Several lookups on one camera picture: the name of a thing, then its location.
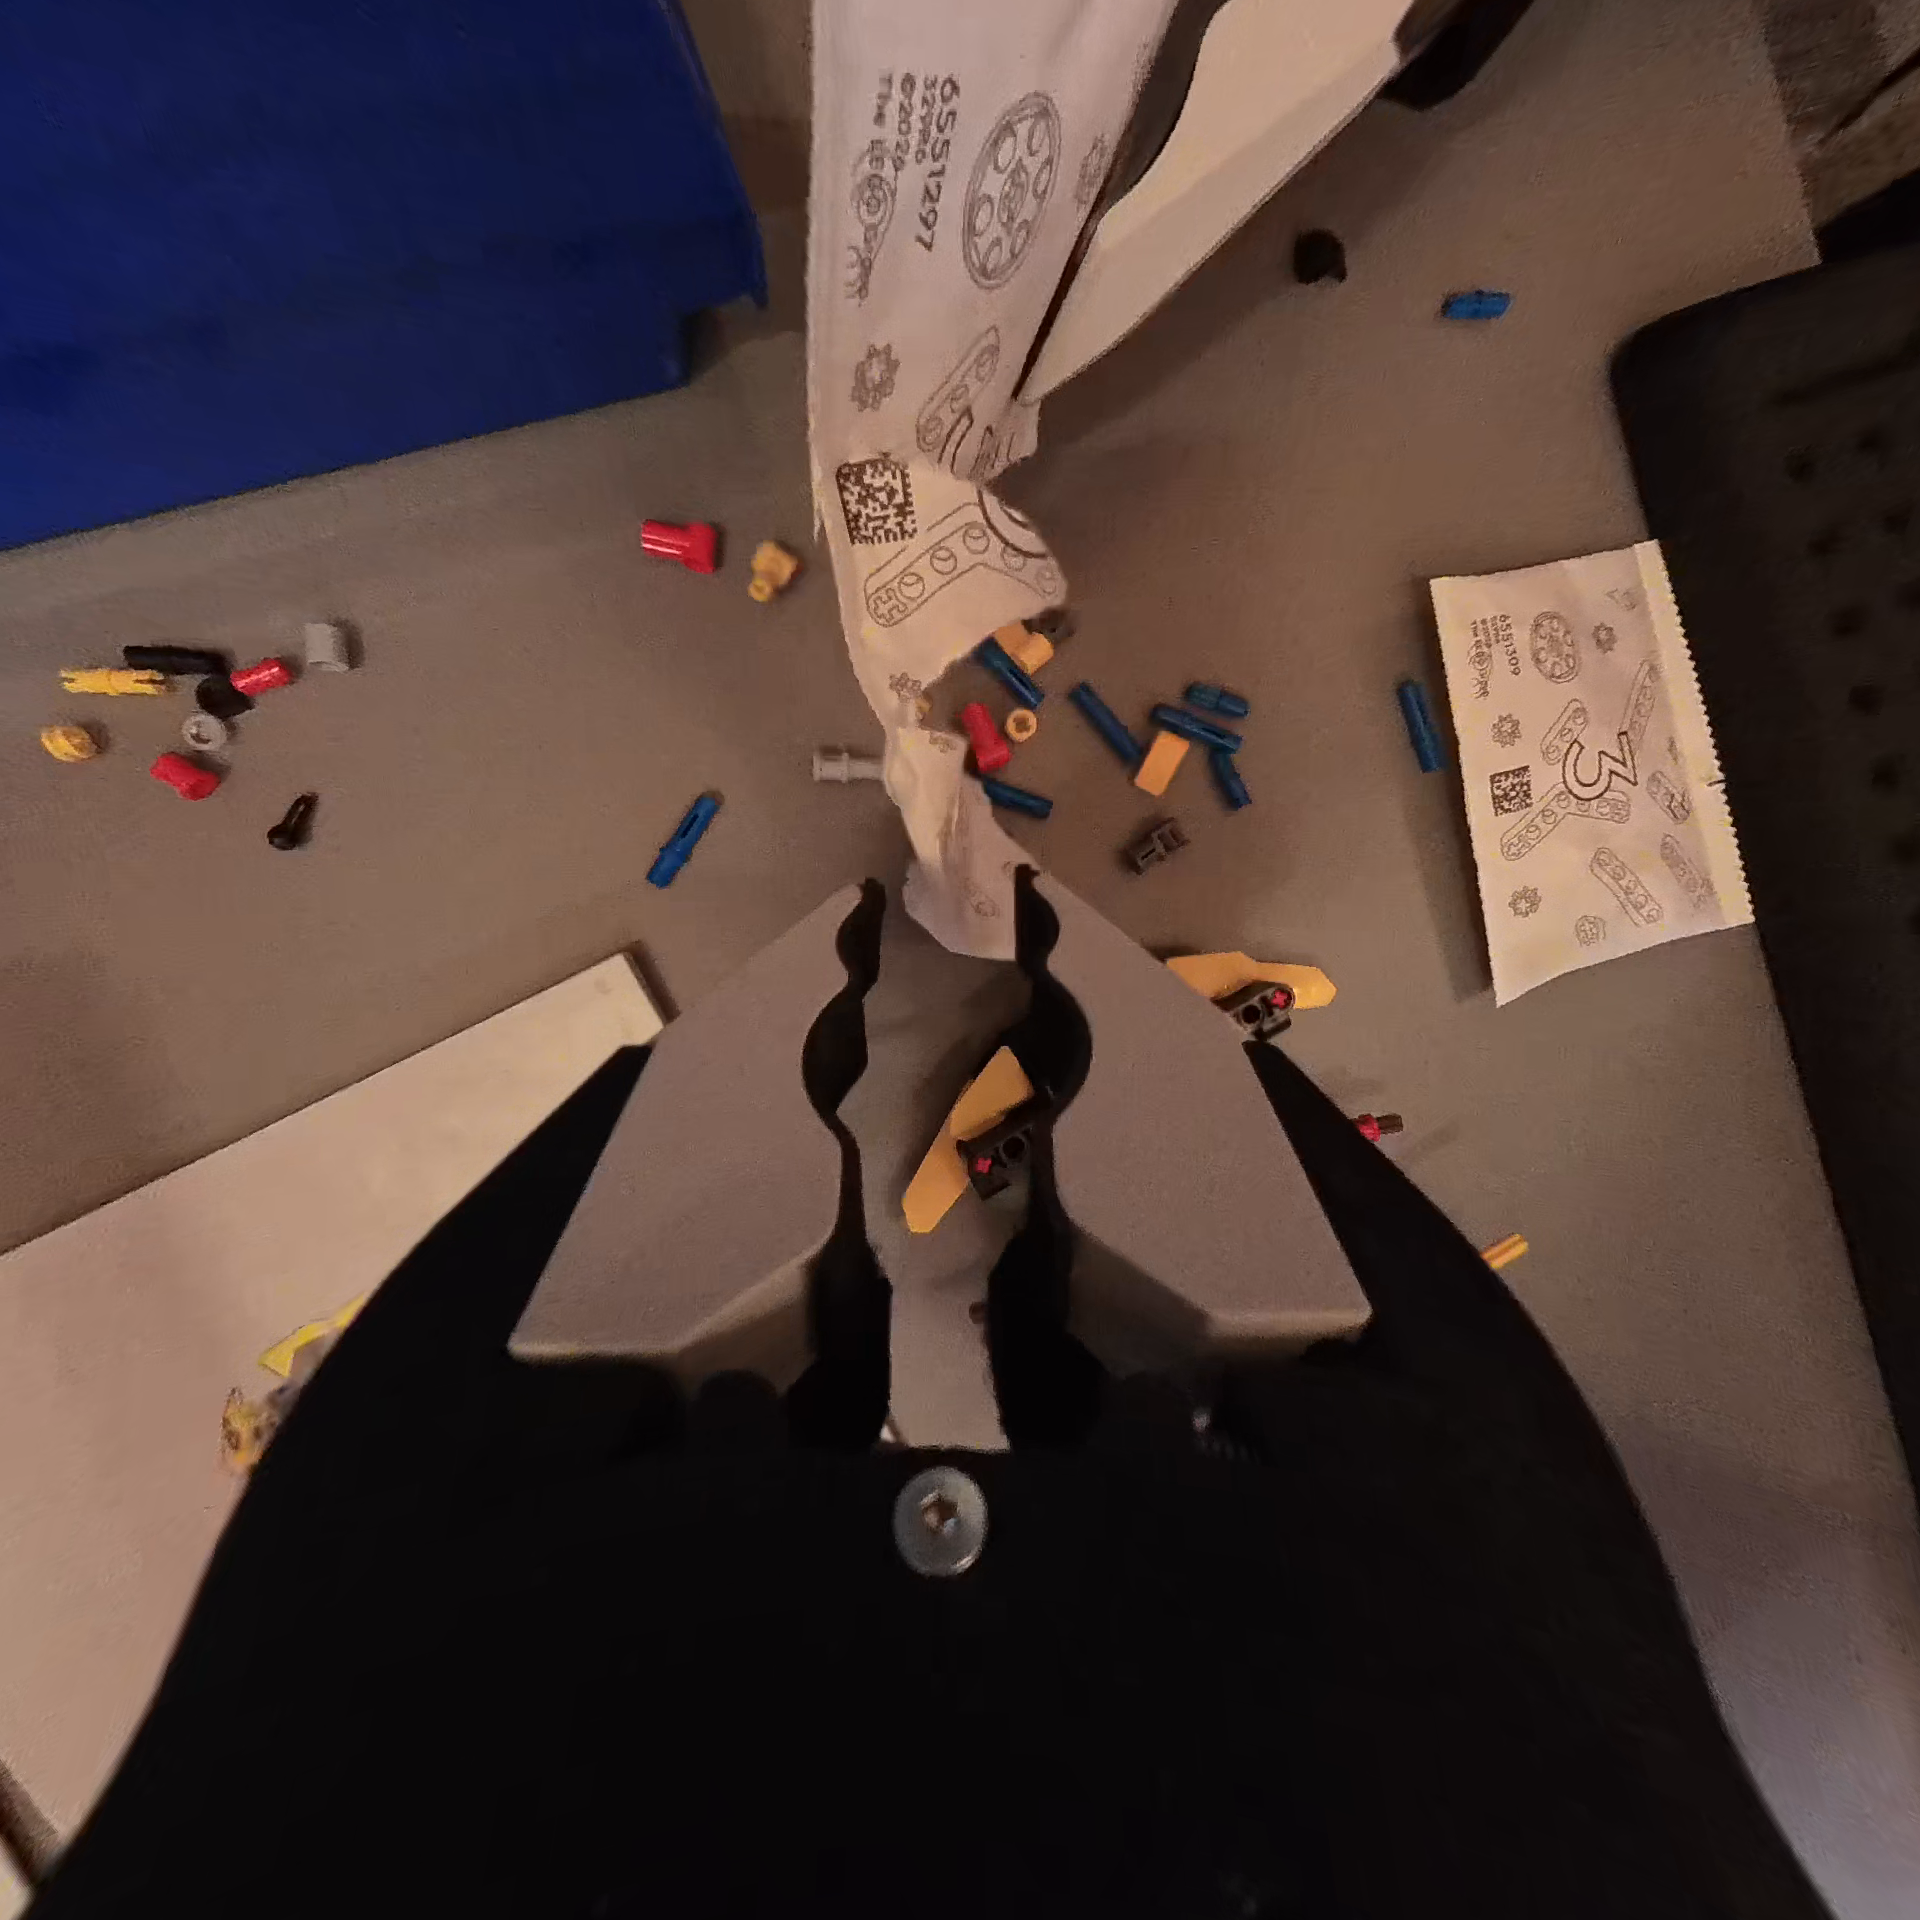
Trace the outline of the blue plastic bin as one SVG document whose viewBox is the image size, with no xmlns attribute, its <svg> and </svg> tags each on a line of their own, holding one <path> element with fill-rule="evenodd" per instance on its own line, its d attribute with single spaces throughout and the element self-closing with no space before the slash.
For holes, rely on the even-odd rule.
<svg viewBox="0 0 1920 1920">
<path fill-rule="evenodd" d="M 4 3 L 4 548 L 676 389 L 765 300 L 678 4 Z"/>
</svg>

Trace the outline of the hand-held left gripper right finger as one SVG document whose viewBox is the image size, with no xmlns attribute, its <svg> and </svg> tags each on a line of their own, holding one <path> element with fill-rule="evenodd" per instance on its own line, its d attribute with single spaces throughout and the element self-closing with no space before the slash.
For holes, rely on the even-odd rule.
<svg viewBox="0 0 1920 1920">
<path fill-rule="evenodd" d="M 1212 1385 L 1231 1361 L 1356 1337 L 1370 1305 L 1260 1076 L 1290 1066 L 1278 1038 L 1327 981 L 1156 958 L 1033 868 L 1015 964 L 1025 1217 L 982 1310 L 1007 1444 L 1082 1444 L 1126 1375 Z"/>
</svg>

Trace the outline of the white printed paper bag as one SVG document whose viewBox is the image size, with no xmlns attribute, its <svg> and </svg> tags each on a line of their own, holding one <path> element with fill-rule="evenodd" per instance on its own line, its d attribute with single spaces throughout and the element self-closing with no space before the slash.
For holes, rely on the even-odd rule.
<svg viewBox="0 0 1920 1920">
<path fill-rule="evenodd" d="M 1428 580 L 1499 1006 L 1756 917 L 1663 551 Z"/>
<path fill-rule="evenodd" d="M 814 4 L 810 474 L 883 785 L 903 905 L 1010 959 L 1025 854 L 934 692 L 1068 578 L 1001 475 L 1039 444 L 1019 397 L 1173 4 Z"/>
</svg>

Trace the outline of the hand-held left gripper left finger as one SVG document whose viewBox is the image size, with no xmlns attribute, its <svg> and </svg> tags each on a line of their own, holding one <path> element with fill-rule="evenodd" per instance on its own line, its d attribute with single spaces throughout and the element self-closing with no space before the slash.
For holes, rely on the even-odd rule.
<svg viewBox="0 0 1920 1920">
<path fill-rule="evenodd" d="M 844 1118 L 886 895 L 827 895 L 673 1022 L 513 1332 L 517 1361 L 753 1374 L 807 1444 L 874 1449 L 893 1289 Z"/>
</svg>

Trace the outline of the yellow black toy brick car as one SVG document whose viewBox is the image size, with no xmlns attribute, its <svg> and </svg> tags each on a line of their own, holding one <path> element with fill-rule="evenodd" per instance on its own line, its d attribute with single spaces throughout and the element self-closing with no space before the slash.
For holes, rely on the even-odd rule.
<svg viewBox="0 0 1920 1920">
<path fill-rule="evenodd" d="M 1229 1012 L 1245 1038 L 1266 1038 L 1279 1028 L 1283 1015 L 1322 1011 L 1337 997 L 1332 979 L 1319 967 L 1263 962 L 1245 950 L 1173 954 L 1163 964 L 1214 1007 Z M 963 1193 L 985 1196 L 988 1153 L 970 1140 L 1033 1097 L 1035 1086 L 1013 1049 L 999 1047 L 954 1102 L 905 1186 L 903 1222 L 911 1235 L 934 1233 Z"/>
</svg>

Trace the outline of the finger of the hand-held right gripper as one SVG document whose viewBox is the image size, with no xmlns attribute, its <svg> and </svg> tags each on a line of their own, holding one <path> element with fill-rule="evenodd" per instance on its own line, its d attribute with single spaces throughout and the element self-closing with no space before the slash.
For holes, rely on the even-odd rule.
<svg viewBox="0 0 1920 1920">
<path fill-rule="evenodd" d="M 1047 309 L 1037 403 L 1147 321 L 1437 34 L 1427 3 L 1182 3 Z"/>
</svg>

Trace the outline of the instruction booklet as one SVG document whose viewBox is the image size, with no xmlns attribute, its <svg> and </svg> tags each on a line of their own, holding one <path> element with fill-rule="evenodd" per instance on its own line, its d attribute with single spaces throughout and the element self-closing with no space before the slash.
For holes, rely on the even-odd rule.
<svg viewBox="0 0 1920 1920">
<path fill-rule="evenodd" d="M 73 1834 L 237 1495 L 220 1419 L 662 1019 L 614 956 L 3 1261 L 3 1748 Z"/>
</svg>

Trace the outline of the black perforated pad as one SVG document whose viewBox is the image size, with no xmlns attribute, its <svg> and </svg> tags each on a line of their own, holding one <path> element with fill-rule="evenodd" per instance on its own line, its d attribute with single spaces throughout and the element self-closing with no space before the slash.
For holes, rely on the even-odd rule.
<svg viewBox="0 0 1920 1920">
<path fill-rule="evenodd" d="M 1915 1471 L 1915 244 L 1654 321 L 1619 346 L 1611 389 Z"/>
</svg>

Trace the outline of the grey desk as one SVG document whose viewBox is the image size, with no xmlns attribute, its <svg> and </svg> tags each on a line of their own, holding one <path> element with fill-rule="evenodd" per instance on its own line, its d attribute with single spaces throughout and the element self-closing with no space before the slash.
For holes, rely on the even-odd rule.
<svg viewBox="0 0 1920 1920">
<path fill-rule="evenodd" d="M 899 882 L 811 571 L 754 614 L 647 567 L 643 514 L 810 527 L 805 4 L 689 4 L 774 300 L 690 386 L 4 557 L 4 1245 L 29 1242 L 617 948 L 689 1006 L 834 886 Z M 1330 229 L 1343 283 L 1301 286 Z M 1915 1916 L 1915 1539 L 1903 1461 L 1750 930 L 1487 993 L 1455 781 L 1394 685 L 1437 683 L 1427 580 L 1627 545 L 1606 362 L 1647 321 L 1811 263 L 1748 4 L 1540 4 L 1452 106 L 1370 110 L 1045 409 L 1013 493 L 1068 567 L 1068 661 L 1125 711 L 1254 700 L 1254 809 L 1206 780 L 1188 857 L 1117 871 L 1139 803 L 1068 711 L 1039 857 L 1145 945 L 1332 974 L 1294 1026 L 1477 1242 L 1609 1425 L 1745 1754 L 1842 1916 Z M 1454 291 L 1515 297 L 1447 324 Z M 339 617 L 347 675 L 308 675 Z M 198 678 L 63 692 L 127 642 L 277 655 L 230 723 Z M 107 755 L 59 764 L 83 723 Z M 205 803 L 151 780 L 179 753 Z M 268 845 L 300 794 L 311 842 Z M 686 806 L 722 809 L 673 886 Z"/>
</svg>

